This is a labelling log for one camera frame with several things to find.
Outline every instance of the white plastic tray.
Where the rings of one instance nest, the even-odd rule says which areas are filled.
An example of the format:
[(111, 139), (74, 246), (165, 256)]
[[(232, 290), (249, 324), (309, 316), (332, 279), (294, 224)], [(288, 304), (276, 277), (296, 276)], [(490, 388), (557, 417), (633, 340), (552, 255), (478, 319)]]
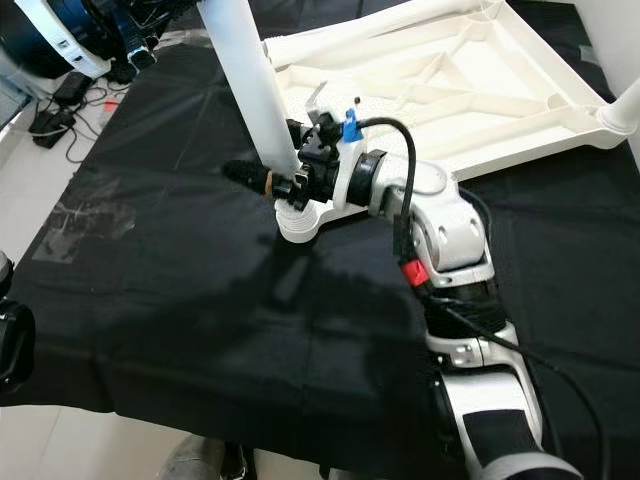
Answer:
[[(418, 159), (458, 180), (579, 145), (612, 148), (625, 138), (598, 119), (607, 103), (503, 0), (350, 38), (356, 26), (265, 42), (290, 118), (308, 123), (307, 99), (329, 82), (332, 106), (346, 109), (359, 95), (360, 118), (403, 121)], [(331, 41), (341, 36), (340, 45)], [(368, 140), (369, 149), (406, 154), (392, 130), (370, 129)]]

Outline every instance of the black cloth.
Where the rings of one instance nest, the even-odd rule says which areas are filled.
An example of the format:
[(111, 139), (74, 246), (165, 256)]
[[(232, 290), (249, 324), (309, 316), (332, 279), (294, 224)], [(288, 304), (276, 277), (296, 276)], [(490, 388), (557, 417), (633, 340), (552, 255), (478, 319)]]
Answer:
[[(364, 13), (392, 3), (365, 2)], [(574, 7), (514, 6), (610, 98), (602, 71), (581, 60), (589, 40)], [(353, 18), (357, 2), (254, 7), (274, 35)], [(273, 207), (222, 178), (231, 159), (256, 153), (213, 51), (165, 51), (19, 265), (12, 297), (36, 315), (36, 370), (3, 402), (115, 411), (386, 478), (459, 475), (433, 435), (425, 325), (390, 226), (361, 217), (288, 244)], [(492, 209), (521, 341), (592, 392), (614, 478), (640, 477), (640, 182), (628, 145), (466, 186)], [(567, 459), (593, 476), (584, 407), (536, 373)]]

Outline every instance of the white tube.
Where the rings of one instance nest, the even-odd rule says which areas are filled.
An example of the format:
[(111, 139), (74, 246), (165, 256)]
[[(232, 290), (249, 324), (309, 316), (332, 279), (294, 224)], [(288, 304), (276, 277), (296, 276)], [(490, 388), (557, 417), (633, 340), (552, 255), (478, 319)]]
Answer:
[(454, 12), (477, 8), (483, 0), (411, 0), (366, 17), (308, 32), (266, 40), (274, 68), (296, 63), (345, 43), (371, 38)]
[(640, 78), (611, 105), (598, 111), (605, 127), (622, 135), (631, 135), (640, 124)]
[(205, 0), (198, 10), (262, 163), (291, 175), (298, 158), (247, 0)]

